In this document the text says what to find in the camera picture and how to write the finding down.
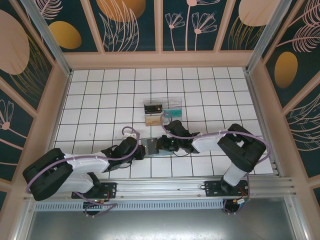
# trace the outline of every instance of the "white tiled floor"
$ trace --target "white tiled floor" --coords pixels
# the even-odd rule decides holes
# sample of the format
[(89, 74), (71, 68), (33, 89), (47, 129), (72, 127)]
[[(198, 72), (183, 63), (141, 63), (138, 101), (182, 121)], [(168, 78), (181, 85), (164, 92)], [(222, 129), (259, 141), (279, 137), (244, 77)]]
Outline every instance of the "white tiled floor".
[[(191, 133), (212, 133), (243, 125), (262, 131), (240, 67), (76, 70), (63, 108), (55, 147), (90, 154), (119, 144), (125, 126), (142, 138), (158, 137), (160, 126), (145, 126), (144, 100), (182, 98), (183, 122)], [(129, 168), (97, 173), (99, 178), (221, 176), (231, 161), (221, 151), (134, 161)], [(253, 174), (273, 174), (267, 159)]]

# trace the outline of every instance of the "green object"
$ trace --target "green object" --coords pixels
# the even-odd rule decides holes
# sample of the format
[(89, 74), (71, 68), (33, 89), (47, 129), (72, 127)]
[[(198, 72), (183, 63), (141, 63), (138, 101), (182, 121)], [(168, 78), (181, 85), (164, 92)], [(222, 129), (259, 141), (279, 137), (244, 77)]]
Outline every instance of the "green object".
[[(180, 109), (177, 109), (177, 108), (175, 108), (175, 109), (165, 109), (165, 110), (163, 110), (163, 112), (171, 114), (173, 118), (182, 117), (182, 109), (181, 108)], [(165, 115), (164, 117), (166, 119), (170, 118), (169, 115)]]

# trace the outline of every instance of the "black bracket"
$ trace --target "black bracket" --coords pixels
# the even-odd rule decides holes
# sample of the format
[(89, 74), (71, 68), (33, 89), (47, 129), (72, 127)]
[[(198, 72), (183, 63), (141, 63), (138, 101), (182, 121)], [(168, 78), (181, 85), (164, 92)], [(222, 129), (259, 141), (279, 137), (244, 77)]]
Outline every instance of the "black bracket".
[[(91, 199), (106, 199), (109, 195), (109, 199), (116, 198), (117, 194), (117, 183), (116, 182), (102, 182), (101, 187), (99, 188), (98, 192), (93, 196), (90, 197)], [(80, 199), (77, 194), (74, 192), (71, 194), (72, 199)]]
[(237, 186), (233, 187), (231, 191), (225, 192), (221, 188), (221, 181), (205, 181), (202, 188), (205, 191), (207, 197), (241, 197), (241, 188), (245, 194), (248, 194), (248, 182), (247, 180), (241, 180)]

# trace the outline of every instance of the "yellow oval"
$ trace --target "yellow oval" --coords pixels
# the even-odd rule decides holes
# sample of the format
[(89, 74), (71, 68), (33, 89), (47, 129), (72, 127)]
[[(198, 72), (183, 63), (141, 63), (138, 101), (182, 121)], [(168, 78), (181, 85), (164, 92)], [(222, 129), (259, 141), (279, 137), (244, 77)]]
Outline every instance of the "yellow oval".
[(125, 11), (123, 3), (126, 8), (132, 10), (135, 18), (139, 18), (146, 9), (146, 0), (96, 0), (101, 11), (109, 19), (116, 22), (129, 22), (130, 16)]
[(239, 18), (251, 27), (264, 26), (269, 22), (279, 0), (241, 0)]
[(283, 52), (277, 59), (274, 69), (275, 83), (282, 89), (287, 88), (295, 79), (298, 71), (297, 57), (289, 51)]
[(60, 47), (65, 49), (80, 47), (82, 43), (80, 33), (70, 23), (55, 21), (49, 25), (49, 29)]
[(0, 69), (21, 74), (29, 62), (28, 35), (21, 24), (7, 12), (0, 10)]

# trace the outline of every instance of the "flower illustration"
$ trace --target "flower illustration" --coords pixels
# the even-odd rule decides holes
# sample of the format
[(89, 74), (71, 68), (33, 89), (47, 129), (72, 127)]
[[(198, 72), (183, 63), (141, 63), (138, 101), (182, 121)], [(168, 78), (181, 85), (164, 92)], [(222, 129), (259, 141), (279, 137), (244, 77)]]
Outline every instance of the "flower illustration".
[(210, 5), (210, 4), (217, 4), (220, 0), (186, 0), (186, 3), (190, 7), (194, 7), (197, 5)]
[(3, 99), (0, 100), (0, 129), (8, 130), (10, 128), (10, 121), (14, 113), (15, 105), (8, 101), (7, 106)]
[(181, 13), (179, 14), (174, 13), (172, 14), (172, 16), (170, 13), (167, 13), (165, 15), (165, 20), (168, 23), (168, 26), (170, 28), (172, 47), (173, 47), (173, 51), (175, 51), (176, 49), (174, 44), (174, 38), (172, 35), (172, 29), (183, 27), (185, 25), (185, 22), (183, 21), (183, 17), (181, 16)]
[(199, 19), (199, 13), (192, 14), (192, 24), (195, 33), (194, 50), (197, 50), (197, 38), (198, 34), (211, 33), (217, 30), (215, 14), (204, 13)]

